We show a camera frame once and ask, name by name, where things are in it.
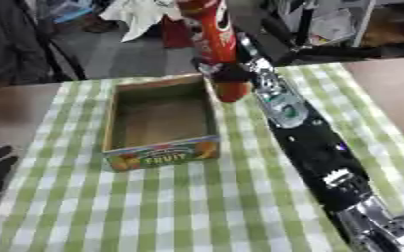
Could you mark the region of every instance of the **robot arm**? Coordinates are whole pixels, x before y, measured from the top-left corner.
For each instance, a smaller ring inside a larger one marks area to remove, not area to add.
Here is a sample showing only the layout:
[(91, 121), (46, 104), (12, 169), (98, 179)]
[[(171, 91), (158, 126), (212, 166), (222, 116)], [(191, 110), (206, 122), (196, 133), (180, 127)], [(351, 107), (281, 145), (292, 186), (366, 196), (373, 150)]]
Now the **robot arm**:
[(237, 41), (274, 137), (343, 240), (357, 252), (404, 251), (404, 215), (387, 210), (342, 138), (260, 54), (257, 42), (243, 31)]

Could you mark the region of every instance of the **red object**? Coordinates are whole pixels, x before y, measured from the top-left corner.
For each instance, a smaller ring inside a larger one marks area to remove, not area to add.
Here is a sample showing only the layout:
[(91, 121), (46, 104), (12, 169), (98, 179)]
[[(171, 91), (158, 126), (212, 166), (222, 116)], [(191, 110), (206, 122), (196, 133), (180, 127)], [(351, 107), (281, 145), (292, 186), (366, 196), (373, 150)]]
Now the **red object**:
[(236, 37), (225, 0), (177, 0), (199, 56), (212, 64), (236, 61)]
[[(177, 0), (191, 40), (209, 65), (236, 63), (236, 37), (225, 0)], [(249, 91), (247, 82), (213, 80), (221, 102), (235, 102)]]
[(221, 102), (233, 103), (249, 92), (247, 83), (216, 83), (216, 94)]
[(167, 15), (161, 20), (164, 48), (185, 48), (193, 45), (183, 20), (173, 21)]

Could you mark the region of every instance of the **table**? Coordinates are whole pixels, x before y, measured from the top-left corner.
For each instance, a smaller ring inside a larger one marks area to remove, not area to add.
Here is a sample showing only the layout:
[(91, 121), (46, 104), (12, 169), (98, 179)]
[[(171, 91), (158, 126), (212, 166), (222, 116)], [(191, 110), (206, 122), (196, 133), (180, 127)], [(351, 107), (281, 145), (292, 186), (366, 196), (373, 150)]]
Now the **table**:
[[(403, 211), (404, 138), (344, 67), (280, 71)], [(110, 90), (108, 80), (61, 86), (0, 205), (0, 251), (346, 251), (251, 95), (215, 102), (218, 160), (118, 174), (99, 155)]]
[[(346, 63), (358, 84), (404, 133), (404, 59)], [(12, 144), (20, 156), (51, 105), (59, 84), (0, 89), (0, 144)]]

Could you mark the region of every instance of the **floor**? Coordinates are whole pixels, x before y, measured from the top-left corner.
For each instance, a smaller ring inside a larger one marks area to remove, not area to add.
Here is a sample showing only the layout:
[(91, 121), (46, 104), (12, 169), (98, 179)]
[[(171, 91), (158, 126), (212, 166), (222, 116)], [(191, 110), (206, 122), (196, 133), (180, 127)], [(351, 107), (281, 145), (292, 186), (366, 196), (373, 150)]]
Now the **floor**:
[[(238, 26), (258, 36), (271, 56), (279, 57), (286, 49), (269, 35), (260, 34), (259, 1), (229, 0), (232, 18)], [(163, 76), (195, 72), (190, 64), (191, 48), (163, 49), (159, 39), (142, 38), (121, 43), (128, 27), (123, 23), (116, 31), (91, 34), (77, 26), (61, 31), (57, 39), (67, 43), (79, 57), (88, 78)]]

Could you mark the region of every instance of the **cardboard box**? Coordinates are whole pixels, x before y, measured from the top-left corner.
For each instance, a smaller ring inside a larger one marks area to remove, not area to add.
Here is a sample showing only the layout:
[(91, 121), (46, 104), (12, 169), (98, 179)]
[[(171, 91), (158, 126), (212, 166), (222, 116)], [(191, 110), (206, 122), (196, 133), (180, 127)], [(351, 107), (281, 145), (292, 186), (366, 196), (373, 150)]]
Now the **cardboard box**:
[(220, 138), (201, 75), (118, 85), (103, 152), (116, 171), (216, 158)]

